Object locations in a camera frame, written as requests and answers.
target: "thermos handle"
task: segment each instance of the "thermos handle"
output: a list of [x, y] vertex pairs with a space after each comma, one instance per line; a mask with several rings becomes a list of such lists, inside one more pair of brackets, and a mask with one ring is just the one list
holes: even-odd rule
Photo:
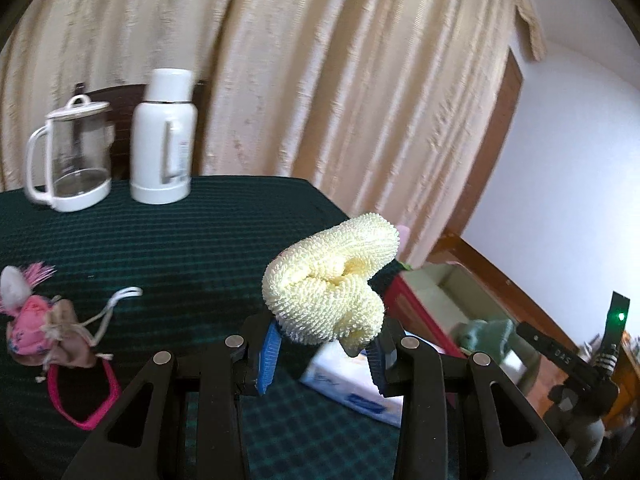
[[181, 139], [180, 128], [175, 121], [164, 122], [164, 162], [162, 164], [162, 183], [168, 184], [172, 178], [185, 176], [185, 141]]
[[[31, 134], [29, 140], [27, 142], [27, 153], [26, 153], [26, 161], [24, 163], [25, 166], [25, 186], [24, 192], [27, 197], [35, 203], [38, 204], [46, 204], [53, 207], [53, 197], [50, 193], [50, 189], [48, 185], [45, 185], [45, 192], [38, 191], [33, 185], [33, 152], [36, 147], [36, 141], [43, 135], [49, 133], [49, 125], [38, 128], [35, 132]], [[47, 143], [46, 147], [46, 163], [45, 163], [45, 173], [50, 172], [50, 148], [49, 143]], [[47, 175], [45, 174], [46, 182], [49, 181]]]

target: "wooden furniture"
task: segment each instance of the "wooden furniture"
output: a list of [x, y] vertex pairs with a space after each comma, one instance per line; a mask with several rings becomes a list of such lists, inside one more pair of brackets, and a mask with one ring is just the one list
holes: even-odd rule
[[640, 365], [628, 346], [624, 344], [618, 357], [616, 371], [611, 379], [619, 386], [620, 394], [611, 411], [602, 419], [608, 430], [617, 425], [616, 418], [623, 415], [635, 400], [640, 399]]
[[[76, 85], [76, 93], [82, 93], [84, 83]], [[125, 180], [129, 178], [130, 159], [130, 130], [133, 110], [143, 99], [145, 85], [122, 85], [101, 88], [86, 92], [92, 101], [107, 101], [111, 104], [111, 111], [107, 112], [107, 121], [115, 126], [115, 138], [111, 145], [111, 178]], [[196, 139], [194, 140], [193, 162], [191, 173], [199, 173], [200, 153], [202, 148], [202, 133], [204, 131], [204, 115], [206, 104], [206, 82], [198, 81], [193, 88], [192, 102], [198, 109], [198, 123]]]

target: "tissue box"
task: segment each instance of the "tissue box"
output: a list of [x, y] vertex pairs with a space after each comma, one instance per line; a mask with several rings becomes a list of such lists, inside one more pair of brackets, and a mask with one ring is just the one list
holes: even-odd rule
[[400, 427], [402, 397], [385, 399], [380, 395], [371, 379], [364, 352], [351, 358], [337, 341], [324, 344], [311, 359], [300, 381], [356, 412]]

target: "green tablecloth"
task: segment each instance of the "green tablecloth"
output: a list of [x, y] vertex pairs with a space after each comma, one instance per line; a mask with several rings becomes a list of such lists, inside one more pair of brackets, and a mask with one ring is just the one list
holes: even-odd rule
[[[189, 197], [165, 206], [134, 202], [128, 183], [115, 182], [103, 202], [70, 214], [31, 205], [13, 191], [0, 194], [0, 268], [41, 260], [56, 266], [36, 293], [69, 298], [81, 320], [116, 290], [140, 286], [144, 295], [118, 304], [98, 347], [114, 354], [126, 386], [158, 350], [182, 355], [235, 333], [264, 308], [267, 264], [345, 219], [308, 182], [277, 177], [194, 178]], [[399, 270], [389, 264], [372, 286], [381, 294]], [[299, 384], [313, 351], [284, 342], [267, 394], [242, 401], [253, 478], [390, 479], [398, 430]], [[61, 383], [89, 384], [86, 409], [105, 393], [98, 368], [61, 375]], [[34, 381], [38, 372], [0, 352], [0, 413], [44, 478], [59, 478], [87, 433], [55, 411], [46, 386]]]

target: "teapot lid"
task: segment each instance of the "teapot lid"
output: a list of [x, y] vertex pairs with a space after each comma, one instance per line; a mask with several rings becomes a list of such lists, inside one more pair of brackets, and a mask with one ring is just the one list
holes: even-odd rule
[[109, 108], [110, 104], [107, 101], [92, 102], [88, 95], [75, 95], [69, 99], [64, 107], [49, 112], [45, 118], [54, 121], [79, 119], [107, 111]]

